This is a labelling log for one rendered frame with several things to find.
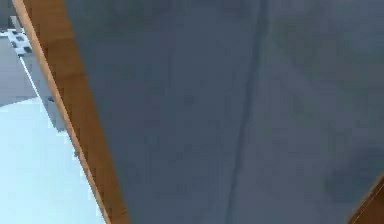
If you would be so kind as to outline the grey panel with white edge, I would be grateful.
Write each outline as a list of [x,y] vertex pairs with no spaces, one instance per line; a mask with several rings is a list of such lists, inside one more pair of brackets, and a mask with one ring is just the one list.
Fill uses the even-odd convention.
[[32,83],[36,88],[39,98],[42,100],[43,106],[49,116],[53,127],[58,132],[65,131],[66,127],[64,121],[56,106],[55,100],[52,96],[45,76],[40,68],[40,64],[38,63],[35,55],[32,53],[27,53],[21,56],[20,60],[31,77]]

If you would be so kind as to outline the white shelf with dark squares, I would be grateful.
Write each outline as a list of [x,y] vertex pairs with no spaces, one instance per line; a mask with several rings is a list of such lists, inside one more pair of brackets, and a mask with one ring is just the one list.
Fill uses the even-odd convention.
[[32,47],[17,16],[10,16],[6,28],[0,28],[0,38],[7,38],[19,57],[30,55]]

